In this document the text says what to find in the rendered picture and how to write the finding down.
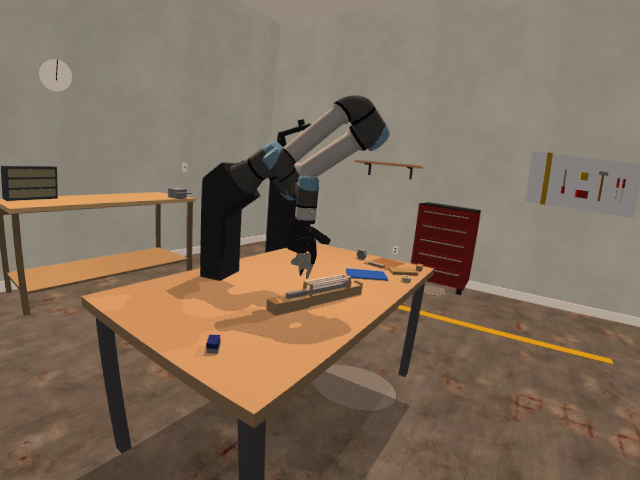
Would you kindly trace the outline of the brown clipboard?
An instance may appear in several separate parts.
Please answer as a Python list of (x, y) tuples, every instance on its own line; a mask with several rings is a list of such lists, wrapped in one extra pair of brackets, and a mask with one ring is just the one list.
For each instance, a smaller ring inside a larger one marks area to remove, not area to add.
[(396, 266), (402, 265), (402, 262), (390, 260), (387, 258), (379, 258), (372, 261), (364, 262), (364, 264), (368, 264), (371, 266), (375, 266), (375, 267), (387, 270), (389, 267), (396, 267)]

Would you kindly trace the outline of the tan wooden board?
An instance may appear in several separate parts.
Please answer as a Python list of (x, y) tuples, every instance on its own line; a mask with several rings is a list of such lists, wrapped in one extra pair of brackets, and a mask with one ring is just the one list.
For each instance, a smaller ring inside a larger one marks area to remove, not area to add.
[(418, 276), (418, 272), (414, 269), (414, 268), (404, 268), (403, 271), (408, 271), (408, 272), (397, 272), (399, 270), (401, 270), (403, 268), (401, 267), (389, 267), (389, 271), (393, 274), (393, 275), (411, 275), (411, 276)]

